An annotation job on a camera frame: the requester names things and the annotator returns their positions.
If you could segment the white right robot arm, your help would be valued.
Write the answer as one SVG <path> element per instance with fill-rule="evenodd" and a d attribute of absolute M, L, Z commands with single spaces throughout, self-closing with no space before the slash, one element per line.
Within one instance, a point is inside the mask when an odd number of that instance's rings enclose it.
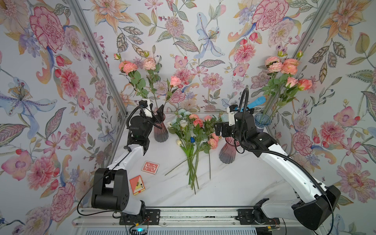
<path fill-rule="evenodd" d="M 223 138 L 233 138 L 235 147 L 252 152 L 269 164 L 294 189 L 297 198 L 286 201 L 262 199 L 253 206 L 254 211 L 267 218 L 291 219 L 316 231 L 327 218 L 334 220 L 334 209 L 341 196 L 336 186 L 318 182 L 302 165 L 293 160 L 268 133 L 258 132 L 254 107 L 265 102 L 264 98 L 248 102 L 249 90 L 242 92 L 239 105 L 229 106 L 228 121 L 215 125 L 215 133 Z"/>

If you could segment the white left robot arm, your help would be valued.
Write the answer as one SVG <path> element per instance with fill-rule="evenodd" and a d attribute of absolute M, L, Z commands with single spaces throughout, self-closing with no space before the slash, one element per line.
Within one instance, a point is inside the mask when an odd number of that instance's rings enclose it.
<path fill-rule="evenodd" d="M 130 194 L 128 171 L 148 150 L 149 135 L 164 120 L 164 106 L 152 110 L 153 104 L 143 99 L 126 120 L 128 130 L 125 152 L 106 168 L 98 168 L 94 183 L 88 189 L 93 208 L 104 212 L 118 212 L 136 223 L 146 220 L 146 206 Z"/>

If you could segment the pink flower stem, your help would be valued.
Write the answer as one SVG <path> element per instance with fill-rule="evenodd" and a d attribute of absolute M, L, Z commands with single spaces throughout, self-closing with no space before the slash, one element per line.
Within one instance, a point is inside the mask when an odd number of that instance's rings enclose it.
<path fill-rule="evenodd" d="M 288 103 L 292 102 L 298 91 L 298 80 L 293 77 L 287 78 L 285 84 L 281 83 L 276 93 L 275 111 L 278 111 Z"/>
<path fill-rule="evenodd" d="M 144 51 L 143 55 L 145 59 L 143 61 L 143 69 L 146 71 L 146 78 L 149 82 L 149 89 L 153 94 L 153 100 L 155 101 L 156 108 L 159 108 L 156 98 L 157 89 L 154 87 L 155 83 L 160 81 L 158 72 L 160 70 L 160 65 L 156 63 L 155 58 L 149 54 L 149 51 Z"/>
<path fill-rule="evenodd" d="M 142 78 L 139 67 L 133 62 L 123 60 L 119 53 L 114 54 L 114 59 L 119 61 L 119 71 L 122 75 L 129 78 L 129 83 L 132 85 L 136 92 L 136 96 L 147 99 L 149 91 L 146 89 L 146 81 Z"/>
<path fill-rule="evenodd" d="M 270 77 L 268 83 L 263 88 L 264 97 L 266 98 L 266 104 L 263 110 L 263 114 L 267 115 L 275 100 L 275 95 L 279 89 L 279 85 L 274 83 L 278 73 L 282 70 L 283 66 L 283 52 L 279 52 L 277 56 L 270 56 L 265 60 L 265 67 L 267 75 Z"/>
<path fill-rule="evenodd" d="M 301 65 L 301 61 L 290 58 L 286 51 L 277 52 L 276 58 L 278 59 L 277 72 L 291 75 L 295 75 L 298 72 L 298 67 Z"/>
<path fill-rule="evenodd" d="M 298 88 L 299 88 L 298 93 L 301 92 L 301 91 L 307 91 L 311 87 L 312 87 L 312 81 L 311 80 L 309 80 L 309 79 L 300 79 L 300 80 L 298 80 Z"/>

